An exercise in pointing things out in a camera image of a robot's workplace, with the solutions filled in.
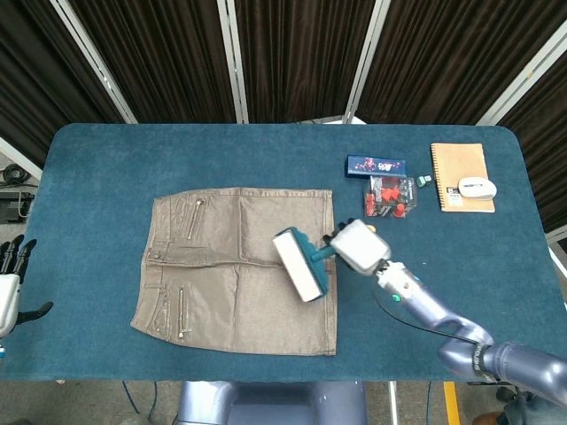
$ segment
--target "brown notebook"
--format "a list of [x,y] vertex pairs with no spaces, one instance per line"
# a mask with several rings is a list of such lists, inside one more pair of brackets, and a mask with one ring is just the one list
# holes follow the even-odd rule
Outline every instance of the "brown notebook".
[[431,155],[442,211],[494,213],[492,200],[462,197],[458,188],[459,180],[464,177],[488,178],[482,144],[434,143]]

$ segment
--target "table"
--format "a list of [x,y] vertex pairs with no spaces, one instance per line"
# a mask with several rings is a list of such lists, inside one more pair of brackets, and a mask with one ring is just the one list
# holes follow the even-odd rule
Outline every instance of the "table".
[[369,222],[394,260],[495,340],[567,356],[563,300],[517,139],[505,128],[73,124],[55,136],[27,231],[38,245],[20,308],[55,305],[5,339],[0,376],[453,380],[436,358],[443,338],[387,317],[371,296],[374,280],[340,261],[334,357],[191,349],[129,326],[155,197],[232,186],[329,188],[339,222],[362,215],[365,181],[345,178],[347,154],[404,158],[408,175],[417,177],[432,172],[433,142],[484,145],[499,190],[496,213],[441,212],[430,185],[419,190],[418,206],[405,220]]

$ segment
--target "blue box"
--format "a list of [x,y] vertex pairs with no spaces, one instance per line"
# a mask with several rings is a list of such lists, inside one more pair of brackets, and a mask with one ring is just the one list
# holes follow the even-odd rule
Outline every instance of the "blue box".
[[346,177],[368,177],[369,175],[390,175],[406,177],[406,161],[348,155],[346,157]]

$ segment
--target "white computer mouse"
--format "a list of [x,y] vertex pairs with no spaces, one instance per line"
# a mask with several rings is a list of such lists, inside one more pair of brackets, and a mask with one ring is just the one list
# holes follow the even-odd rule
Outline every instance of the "white computer mouse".
[[483,177],[465,177],[459,181],[459,192],[463,197],[489,201],[496,195],[496,186]]

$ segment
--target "dark curtain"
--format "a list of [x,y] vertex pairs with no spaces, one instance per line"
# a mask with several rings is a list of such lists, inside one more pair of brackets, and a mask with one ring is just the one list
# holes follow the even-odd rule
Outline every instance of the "dark curtain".
[[546,232],[567,224],[567,53],[499,124],[520,140]]
[[214,0],[71,2],[140,122],[234,122]]
[[42,166],[76,121],[122,119],[49,1],[0,2],[0,136]]
[[374,0],[236,0],[250,122],[341,115]]
[[356,115],[475,124],[566,19],[564,0],[392,0]]

